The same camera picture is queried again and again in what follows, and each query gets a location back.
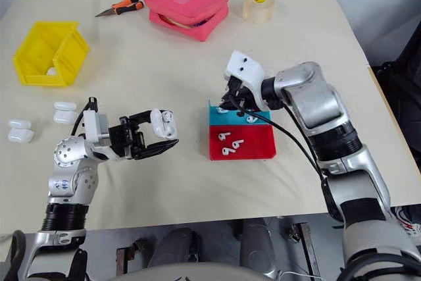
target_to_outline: black mesh chair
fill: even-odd
[[[421,22],[396,61],[372,69],[421,169]]]

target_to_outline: white table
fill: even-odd
[[[272,160],[208,159],[207,103],[222,96],[223,70],[234,49],[272,75],[317,61],[369,146],[392,204],[421,203],[420,174],[336,0],[276,0],[274,17],[264,26],[244,21],[242,0],[230,0],[230,14],[204,43],[150,23],[148,9],[94,18],[118,1],[16,0],[0,22],[0,232],[40,229],[53,150],[71,131],[53,122],[53,102],[77,101],[80,109],[89,96],[98,98],[113,125],[122,115],[170,109],[180,135],[179,144],[158,157],[99,167],[89,229],[326,212],[317,175],[279,132]],[[18,82],[11,58],[37,20],[80,22],[91,49],[73,86]],[[33,121],[31,143],[7,141],[10,118]],[[285,112],[275,112],[273,119],[299,135]]]

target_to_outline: white earbud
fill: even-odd
[[[223,156],[227,156],[227,155],[229,155],[230,153],[235,153],[235,149],[228,148],[228,147],[224,147],[224,148],[222,149],[222,154],[223,154]]]
[[[220,133],[218,135],[218,138],[219,138],[220,141],[224,141],[224,140],[226,140],[226,136],[228,136],[228,135],[231,135],[231,132]]]
[[[232,147],[237,149],[241,143],[244,143],[244,140],[237,140],[232,142]]]
[[[249,115],[248,117],[247,117],[247,123],[254,123],[254,122],[256,122],[258,120],[258,118],[257,117],[255,117],[255,116],[251,116],[251,115]]]
[[[223,109],[223,108],[221,108],[221,107],[216,107],[216,111],[217,111],[218,113],[220,113],[220,114],[222,114],[222,113],[227,113],[227,112],[228,112],[228,110],[225,110],[225,109]]]

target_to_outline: robotic arm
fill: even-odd
[[[178,143],[170,111],[153,109],[123,116],[120,124],[111,128],[107,116],[97,111],[97,100],[90,97],[72,135],[61,140],[54,150],[46,216],[24,268],[25,278],[85,280],[87,253],[79,246],[85,240],[85,216],[98,186],[98,164],[148,158]],[[85,133],[75,136],[82,118]],[[138,131],[143,123],[151,123],[154,133],[167,140],[146,146],[143,133]]]
[[[293,114],[316,157],[328,210],[344,223],[346,268],[338,280],[362,275],[367,278],[361,280],[414,280],[407,274],[420,275],[420,253],[391,213],[386,184],[320,66],[307,62],[265,78],[259,63],[234,51],[225,78],[223,109],[243,115],[246,109],[285,107]]]

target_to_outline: red tray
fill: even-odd
[[[231,132],[224,141],[220,133]],[[232,142],[244,140],[235,153],[222,154],[224,147],[233,148]],[[212,125],[209,126],[209,158],[212,161],[235,159],[271,159],[276,155],[274,132],[271,125]]]

